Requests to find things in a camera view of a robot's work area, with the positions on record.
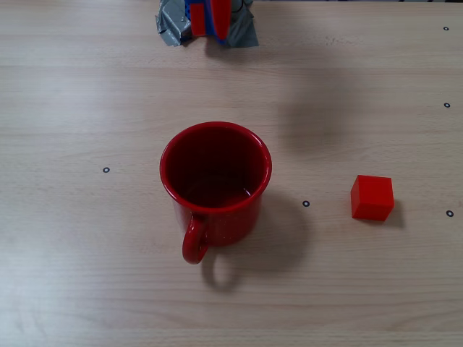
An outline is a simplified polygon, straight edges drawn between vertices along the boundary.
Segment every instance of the mug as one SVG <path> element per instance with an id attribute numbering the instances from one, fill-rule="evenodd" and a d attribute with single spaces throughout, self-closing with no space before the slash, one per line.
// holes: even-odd
<path id="1" fill-rule="evenodd" d="M 186 231 L 187 262 L 198 264 L 209 246 L 228 246 L 251 232 L 271 172 L 266 145 L 237 124 L 197 124 L 168 143 L 161 181 Z"/>

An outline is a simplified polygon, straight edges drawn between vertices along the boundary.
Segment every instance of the red object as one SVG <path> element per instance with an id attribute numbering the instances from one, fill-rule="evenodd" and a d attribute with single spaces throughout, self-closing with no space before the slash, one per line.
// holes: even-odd
<path id="1" fill-rule="evenodd" d="M 263 141 L 233 123 L 197 124 L 171 140 L 161 157 L 161 181 L 186 230 L 187 262 L 198 264 L 209 246 L 227 246 L 251 232 L 271 171 Z"/>
<path id="2" fill-rule="evenodd" d="M 216 35 L 219 39 L 225 40 L 232 18 L 232 0 L 211 0 L 211 12 Z"/>
<path id="3" fill-rule="evenodd" d="M 190 4 L 191 31 L 193 35 L 205 35 L 204 5 Z"/>
<path id="4" fill-rule="evenodd" d="M 350 199 L 353 218 L 385 221 L 394 208 L 392 179 L 359 175 Z"/>

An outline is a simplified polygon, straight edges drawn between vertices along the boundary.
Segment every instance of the red cube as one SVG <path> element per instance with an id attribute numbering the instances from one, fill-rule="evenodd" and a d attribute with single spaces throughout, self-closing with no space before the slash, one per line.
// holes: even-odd
<path id="1" fill-rule="evenodd" d="M 392 179 L 357 176 L 350 201 L 353 218 L 385 221 L 394 208 Z"/>
<path id="2" fill-rule="evenodd" d="M 195 36 L 205 35 L 204 5 L 190 4 L 191 31 Z"/>

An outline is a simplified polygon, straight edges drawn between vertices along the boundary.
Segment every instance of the gray tape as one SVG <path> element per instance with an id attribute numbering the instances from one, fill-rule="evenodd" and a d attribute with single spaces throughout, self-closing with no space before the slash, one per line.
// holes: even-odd
<path id="1" fill-rule="evenodd" d="M 256 47 L 259 46 L 258 36 L 255 33 L 254 16 L 247 8 L 252 0 L 243 0 L 244 4 L 238 12 L 231 13 L 231 24 L 226 42 L 230 47 Z"/>
<path id="2" fill-rule="evenodd" d="M 239 10 L 231 13 L 229 35 L 226 43 L 230 47 L 259 46 L 255 33 L 254 16 L 247 8 L 252 0 L 233 1 L 234 7 Z M 191 23 L 185 16 L 184 0 L 161 0 L 159 15 L 156 16 L 158 33 L 168 46 L 180 46 L 183 41 L 192 37 Z"/>
<path id="3" fill-rule="evenodd" d="M 191 38 L 191 23 L 185 16 L 184 0 L 161 0 L 156 16 L 158 33 L 168 46 L 180 46 Z"/>

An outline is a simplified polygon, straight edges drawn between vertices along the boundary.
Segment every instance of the mug rim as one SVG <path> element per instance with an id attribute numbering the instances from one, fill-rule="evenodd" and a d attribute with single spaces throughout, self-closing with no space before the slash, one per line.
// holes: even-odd
<path id="1" fill-rule="evenodd" d="M 263 154 L 264 157 L 264 175 L 262 180 L 259 183 L 258 188 L 246 199 L 230 205 L 226 207 L 203 207 L 200 205 L 193 204 L 192 202 L 184 199 L 183 197 L 180 196 L 180 194 L 173 188 L 173 186 L 170 184 L 168 178 L 167 178 L 167 168 L 166 168 L 166 161 L 167 158 L 172 150 L 172 148 L 185 136 L 191 134 L 192 132 L 195 132 L 199 129 L 204 129 L 204 128 L 214 128 L 214 127 L 219 127 L 219 128 L 225 128 L 225 129 L 232 129 L 234 131 L 239 132 L 240 134 L 243 134 L 244 136 L 248 137 L 251 139 L 259 148 L 261 153 Z M 182 130 L 180 133 L 175 135 L 172 140 L 169 141 L 167 144 L 166 148 L 164 149 L 162 156 L 161 156 L 161 161 L 159 163 L 159 172 L 161 175 L 161 182 L 164 185 L 164 188 L 166 191 L 169 193 L 169 195 L 174 199 L 174 201 L 178 202 L 180 205 L 188 207 L 191 209 L 193 212 L 196 213 L 227 213 L 227 212 L 232 212 L 238 209 L 241 209 L 242 207 L 248 206 L 251 202 L 256 200 L 263 191 L 266 189 L 268 186 L 268 183 L 270 181 L 271 173 L 272 173 L 272 160 L 270 156 L 270 152 L 268 151 L 268 148 L 266 144 L 257 136 L 254 134 L 254 132 L 251 132 L 248 128 L 242 127 L 238 124 L 235 123 L 229 123 L 227 121 L 208 121 L 206 123 L 199 123 L 196 125 L 193 125 L 191 127 L 188 127 L 184 130 Z"/>

